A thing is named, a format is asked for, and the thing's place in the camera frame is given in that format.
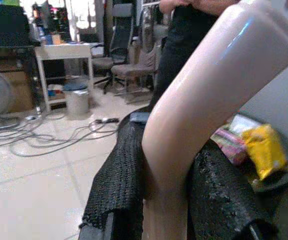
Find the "black office chair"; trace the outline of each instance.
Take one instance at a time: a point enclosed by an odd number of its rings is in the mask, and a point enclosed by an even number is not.
[[[110,56],[94,58],[92,60],[95,73],[108,74],[108,77],[105,79],[95,82],[95,84],[99,84],[107,81],[103,90],[104,94],[106,94],[108,85],[113,84],[111,68],[114,65],[127,63],[128,46],[133,37],[133,5],[131,3],[116,4],[113,7],[112,15],[115,19],[115,30],[110,43]],[[92,48],[99,46],[103,47],[103,44],[93,46]],[[115,81],[122,86],[124,85],[118,79],[115,79]]]

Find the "trash can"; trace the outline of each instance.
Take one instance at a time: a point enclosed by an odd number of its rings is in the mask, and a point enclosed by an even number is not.
[[[64,85],[63,92],[69,116],[73,117],[88,113],[88,89],[86,84],[68,83]]]

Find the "white bucket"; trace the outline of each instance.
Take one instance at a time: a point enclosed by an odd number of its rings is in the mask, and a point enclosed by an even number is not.
[[[67,113],[69,116],[79,116],[88,113],[88,90],[64,91]]]

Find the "white tile floor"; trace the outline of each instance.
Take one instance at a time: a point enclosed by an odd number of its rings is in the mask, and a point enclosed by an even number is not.
[[[97,104],[88,119],[46,120],[37,133],[67,138],[72,131],[96,118],[119,117],[147,105],[126,105],[112,93],[95,89]],[[77,240],[78,225],[93,178],[115,144],[116,136],[79,142],[66,149],[29,158],[0,147],[0,240]],[[44,149],[16,145],[21,153]]]

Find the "person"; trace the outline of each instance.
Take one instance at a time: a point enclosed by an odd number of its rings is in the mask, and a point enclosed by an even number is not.
[[[153,108],[202,41],[218,16],[239,0],[161,0],[164,14],[173,10],[168,37],[158,68],[158,77],[149,107]]]

